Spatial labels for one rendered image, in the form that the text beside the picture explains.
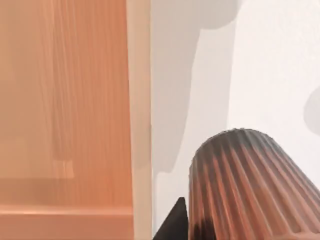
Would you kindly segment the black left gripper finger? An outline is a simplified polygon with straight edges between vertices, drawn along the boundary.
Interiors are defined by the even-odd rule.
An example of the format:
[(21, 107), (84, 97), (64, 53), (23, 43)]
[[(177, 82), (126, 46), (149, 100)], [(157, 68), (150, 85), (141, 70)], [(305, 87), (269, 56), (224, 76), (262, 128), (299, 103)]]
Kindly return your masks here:
[(186, 200), (179, 197), (152, 240), (188, 240)]

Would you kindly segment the ribbed brown plant pot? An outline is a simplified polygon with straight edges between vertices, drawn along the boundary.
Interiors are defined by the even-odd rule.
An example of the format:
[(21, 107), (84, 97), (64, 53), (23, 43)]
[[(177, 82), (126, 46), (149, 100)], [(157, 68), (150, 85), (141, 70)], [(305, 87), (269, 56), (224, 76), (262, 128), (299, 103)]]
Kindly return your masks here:
[(320, 240), (320, 190), (267, 134), (223, 131), (191, 161), (188, 240)]

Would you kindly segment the wooden cupboard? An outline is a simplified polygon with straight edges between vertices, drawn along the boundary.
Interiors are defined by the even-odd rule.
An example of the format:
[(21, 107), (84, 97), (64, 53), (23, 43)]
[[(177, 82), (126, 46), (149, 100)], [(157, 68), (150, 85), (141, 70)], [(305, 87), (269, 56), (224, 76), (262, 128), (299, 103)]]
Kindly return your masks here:
[(152, 240), (151, 0), (0, 0), (0, 240)]

